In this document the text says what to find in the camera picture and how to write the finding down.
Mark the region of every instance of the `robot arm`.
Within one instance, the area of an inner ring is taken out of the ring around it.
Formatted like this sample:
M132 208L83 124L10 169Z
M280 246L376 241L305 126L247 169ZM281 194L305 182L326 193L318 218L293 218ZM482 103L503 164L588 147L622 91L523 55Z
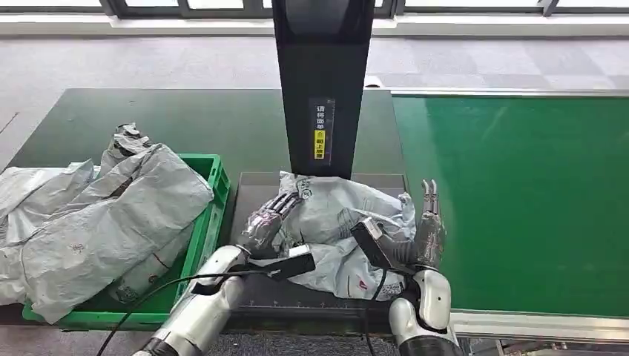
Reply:
M217 249L198 274L221 274L247 268L250 259L279 257L271 241L282 221L301 199L281 194L249 216L239 244ZM305 245L291 248L288 256L262 268L274 279L284 279L315 269ZM193 280L172 308L162 327L134 356L203 356L225 327L231 311L238 307L245 289L243 277L212 277Z
M438 271L445 229L437 184L423 181L424 206L415 241L396 242L368 217L352 235L369 262L406 277L406 291L393 300L389 324L402 356L462 356L449 326L450 284Z

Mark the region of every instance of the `black cable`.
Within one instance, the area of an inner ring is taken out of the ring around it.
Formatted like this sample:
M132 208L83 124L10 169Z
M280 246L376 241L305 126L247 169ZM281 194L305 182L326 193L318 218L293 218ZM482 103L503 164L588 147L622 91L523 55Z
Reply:
M372 341L369 338L369 319L367 317L367 314L369 313L369 307L372 305L373 302L375 302L376 298L378 298L378 294L380 294L380 291L384 286L384 280L386 280L385 268L382 269L382 278L380 279L380 284L378 284L378 287L375 289L374 296L369 301L369 304L367 304L367 307L365 308L365 317L363 318L365 322L365 340L367 340L367 347L369 347L369 352L372 354L372 356L375 356L375 351L373 349Z
M140 298L137 302L135 302L129 308L129 311L127 311L127 314L125 314L125 316L122 317L122 319L120 319L120 321L114 326L114 328L111 329L111 332L109 333L109 335L107 336L105 341L100 346L100 350L98 351L96 356L102 356L102 353L107 348L107 345L111 341L111 338L113 337L113 335L116 334L116 332L120 329L120 326L122 325L122 323L124 323L131 316L131 314L133 314L134 310L136 310L139 306L141 306L149 298L151 298L155 294L157 294L157 292L164 290L164 288L166 288L166 287L168 287L168 286L170 286L172 284L185 282L187 280L195 280L195 279L198 279L198 278L233 277L233 276L246 276L246 275L250 275L250 274L266 274L266 273L268 273L268 272L267 271L240 271L240 272L226 272L226 273L195 274L194 276L183 277L183 278L178 278L176 280L172 280L172 281L166 283L165 285L160 286L159 288L157 288L157 289L147 293L144 297Z

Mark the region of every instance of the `green conveyor belt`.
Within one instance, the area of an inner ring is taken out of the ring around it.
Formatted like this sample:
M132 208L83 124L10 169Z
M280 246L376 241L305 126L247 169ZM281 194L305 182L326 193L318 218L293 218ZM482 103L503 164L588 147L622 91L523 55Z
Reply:
M454 308L629 316L629 99L394 97Z

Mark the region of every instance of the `gray carpet floor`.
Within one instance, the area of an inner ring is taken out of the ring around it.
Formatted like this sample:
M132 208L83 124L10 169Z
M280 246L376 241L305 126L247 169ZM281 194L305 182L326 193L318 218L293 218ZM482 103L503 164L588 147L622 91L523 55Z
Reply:
M623 40L374 39L368 74L386 86L629 89ZM66 88L278 88L271 38L0 39L0 170ZM121 333L109 355L148 335ZM0 356L93 355L102 332L0 328ZM375 340L379 355L395 355ZM226 335L212 355L367 355L359 337Z

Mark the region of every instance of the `label sticker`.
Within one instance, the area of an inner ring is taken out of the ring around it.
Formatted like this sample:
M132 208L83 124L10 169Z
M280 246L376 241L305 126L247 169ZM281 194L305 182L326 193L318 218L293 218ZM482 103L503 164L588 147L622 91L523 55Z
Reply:
M314 159L326 158L326 132L314 130Z
M335 100L310 99L312 118L312 158L329 165L332 160L332 133L334 131Z

